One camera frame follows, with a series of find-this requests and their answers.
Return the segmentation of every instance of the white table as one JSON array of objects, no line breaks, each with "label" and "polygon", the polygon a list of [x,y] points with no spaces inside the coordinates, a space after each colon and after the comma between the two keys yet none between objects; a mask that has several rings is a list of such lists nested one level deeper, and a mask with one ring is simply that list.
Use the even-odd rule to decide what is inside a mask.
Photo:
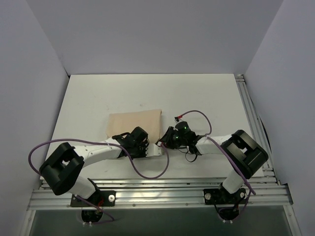
[{"label": "white table", "polygon": [[[107,138],[105,130],[110,113],[152,109],[162,109],[162,134],[175,124],[175,116],[188,110],[200,110],[208,116],[213,136],[231,134],[238,129],[251,133],[233,74],[72,75],[53,139],[103,141]],[[205,118],[198,113],[188,114],[184,120],[197,134],[209,131]],[[50,145],[47,157],[58,145]],[[232,170],[221,154],[203,155],[189,163],[179,151],[169,153],[170,165],[161,178],[226,177]],[[134,162],[142,174],[153,177],[164,169],[166,156]],[[140,178],[127,158],[90,165],[81,175],[93,179]],[[254,176],[262,177],[262,170]]]}]

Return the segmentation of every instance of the white wall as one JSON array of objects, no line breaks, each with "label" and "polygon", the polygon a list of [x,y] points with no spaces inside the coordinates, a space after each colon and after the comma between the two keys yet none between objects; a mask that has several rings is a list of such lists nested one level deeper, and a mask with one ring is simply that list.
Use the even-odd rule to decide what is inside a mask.
[{"label": "white wall", "polygon": [[27,0],[68,74],[244,73],[283,0]]},{"label": "white wall", "polygon": [[25,0],[0,2],[0,34],[0,234],[12,236],[38,180],[28,152],[51,138],[68,77]]},{"label": "white wall", "polygon": [[313,0],[284,0],[245,74],[305,236],[315,233],[314,12]]}]

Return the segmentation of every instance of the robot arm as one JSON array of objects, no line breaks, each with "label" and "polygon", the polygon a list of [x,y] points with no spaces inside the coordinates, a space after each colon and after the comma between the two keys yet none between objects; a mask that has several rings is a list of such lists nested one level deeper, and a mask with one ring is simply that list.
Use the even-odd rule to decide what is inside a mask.
[{"label": "robot arm", "polygon": [[133,159],[162,154],[160,147],[149,145],[148,134],[140,127],[136,127],[131,133],[113,136],[103,143],[104,145],[84,146],[63,143],[56,148],[39,169],[55,195],[70,192],[84,199],[95,198],[93,194],[98,193],[94,183],[79,176],[82,168],[126,155],[120,147],[106,145],[107,143],[124,147]]},{"label": "robot arm", "polygon": [[[186,121],[181,119],[176,121],[175,127],[169,127],[159,140],[167,148],[187,147],[190,153],[195,155],[222,154],[220,149],[223,149],[246,179],[250,179],[268,160],[266,151],[244,130],[238,130],[232,135],[207,137],[196,135],[190,130]],[[243,184],[243,178],[232,170],[222,186],[229,194],[234,194]]]}]

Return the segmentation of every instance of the bolt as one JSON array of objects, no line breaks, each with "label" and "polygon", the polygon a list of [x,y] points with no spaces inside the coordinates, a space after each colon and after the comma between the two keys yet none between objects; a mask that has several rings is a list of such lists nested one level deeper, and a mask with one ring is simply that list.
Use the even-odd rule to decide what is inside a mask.
[{"label": "bolt", "polygon": [[211,194],[210,193],[206,193],[205,194],[205,199],[206,200],[210,200],[211,199]]},{"label": "bolt", "polygon": [[240,194],[240,197],[245,199],[245,198],[246,198],[246,193],[243,193],[243,192],[242,192],[242,193]]},{"label": "bolt", "polygon": [[114,195],[109,195],[109,196],[108,196],[108,201],[109,201],[110,203],[114,202],[114,200],[115,200],[115,196],[114,196]]}]

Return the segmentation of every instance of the fabric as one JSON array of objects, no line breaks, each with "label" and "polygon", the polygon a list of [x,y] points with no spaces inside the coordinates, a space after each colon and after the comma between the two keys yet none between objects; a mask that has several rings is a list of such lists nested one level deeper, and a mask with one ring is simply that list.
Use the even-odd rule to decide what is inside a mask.
[{"label": "fabric", "polygon": [[150,143],[156,143],[160,138],[161,113],[162,110],[159,109],[110,114],[106,134],[112,137],[125,132],[131,133],[135,127],[139,126],[148,133]]}]

